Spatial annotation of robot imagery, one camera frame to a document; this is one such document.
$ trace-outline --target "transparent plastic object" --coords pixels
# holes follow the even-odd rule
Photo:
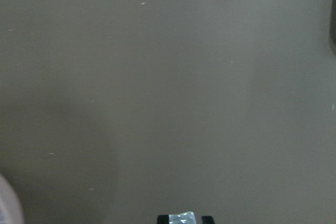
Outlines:
[[[196,224],[195,215],[193,212],[169,215],[169,224]]]
[[[0,224],[23,224],[21,205],[14,190],[0,175]]]

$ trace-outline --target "gray surface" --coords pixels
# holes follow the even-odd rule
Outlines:
[[[1,0],[27,224],[336,222],[331,2]]]

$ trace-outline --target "white round object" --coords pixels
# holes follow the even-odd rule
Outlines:
[[[23,224],[19,200],[6,179],[0,175],[0,224]]]

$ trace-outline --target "black object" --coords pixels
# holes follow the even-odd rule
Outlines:
[[[156,224],[169,224],[169,215],[159,215]],[[202,216],[203,224],[215,224],[212,216]]]

